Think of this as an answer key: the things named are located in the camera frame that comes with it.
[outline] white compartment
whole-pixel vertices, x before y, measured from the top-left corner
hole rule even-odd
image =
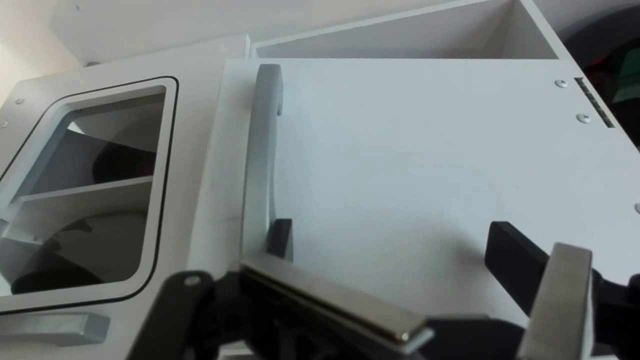
[[[159,235],[172,82],[71,96],[40,121],[3,193],[0,296],[120,283]],[[55,275],[75,284],[55,283]]]
[[[464,0],[256,43],[259,59],[557,59],[521,0]]]

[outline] black mechanism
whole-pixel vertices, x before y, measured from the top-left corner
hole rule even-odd
[[[276,220],[268,254],[284,259],[291,220]],[[549,256],[508,223],[489,235],[489,271],[530,315]],[[640,359],[640,281],[619,286],[595,272],[595,355]],[[339,315],[325,317],[250,271],[212,281],[181,272],[167,281],[131,360],[210,360],[222,344],[244,341],[264,360],[515,360],[524,329],[493,318],[429,318],[435,339],[410,355],[390,352]]]
[[[640,6],[604,15],[574,33],[564,44],[640,148],[640,92],[635,91],[640,84]]]

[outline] white frame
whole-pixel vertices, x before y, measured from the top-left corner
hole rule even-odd
[[[160,138],[157,151],[157,169],[153,181],[153,194],[148,205],[148,220],[144,231],[144,247],[140,256],[140,266],[135,276],[122,283],[107,283],[95,286],[78,286],[78,289],[61,289],[61,291],[47,291],[47,293],[31,293],[31,295],[15,295],[0,298],[0,315],[3,313],[17,313],[17,310],[37,310],[37,309],[53,309],[53,307],[78,307],[84,303],[107,303],[129,298],[144,289],[154,272],[154,262],[159,254],[160,242],[160,226],[163,226],[163,205],[164,205],[164,188],[168,179],[168,159],[171,159],[171,138],[172,126],[176,123],[174,110],[178,102],[178,81],[176,78],[154,78],[142,81],[137,84],[122,84],[104,91],[93,91],[84,94],[69,94],[55,105],[38,121],[33,136],[27,140],[24,148],[17,157],[15,164],[8,169],[5,181],[0,182],[0,209],[3,212],[11,212],[11,205],[19,194],[24,176],[37,164],[42,148],[48,144],[48,138],[58,128],[61,121],[72,110],[122,102],[131,98],[163,94],[164,91],[164,105],[163,105],[163,125],[160,125]]]

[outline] metal bar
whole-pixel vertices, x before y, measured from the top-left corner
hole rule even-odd
[[[268,228],[275,220],[273,181],[276,157],[276,119],[282,106],[282,71],[264,64],[259,71],[248,132],[243,254],[264,253]]]
[[[581,360],[589,330],[592,253],[557,244],[518,359]]]
[[[109,324],[107,317],[84,313],[3,317],[0,341],[24,339],[58,346],[101,344]]]
[[[303,272],[286,260],[275,256],[247,256],[243,268],[250,271],[267,281],[305,296],[325,309],[358,323],[371,332],[385,336],[395,344],[408,344],[421,339],[424,344],[430,336],[424,332],[426,318],[404,309],[397,309],[374,296],[356,293],[353,289],[327,283],[318,276]]]

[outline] white door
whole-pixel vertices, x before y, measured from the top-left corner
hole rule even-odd
[[[17,87],[0,110],[0,315],[122,303],[189,268],[222,67],[244,53],[230,39]]]
[[[295,220],[298,266],[418,315],[518,324],[527,317],[482,264],[493,223],[544,250],[595,250],[608,278],[637,272],[638,151],[601,119],[568,62],[267,62],[284,78],[275,209]],[[247,138],[241,98],[263,64],[226,67],[214,147]],[[239,166],[210,175],[239,179],[244,147],[219,148],[219,164]],[[243,184],[217,194],[217,205],[243,203]]]

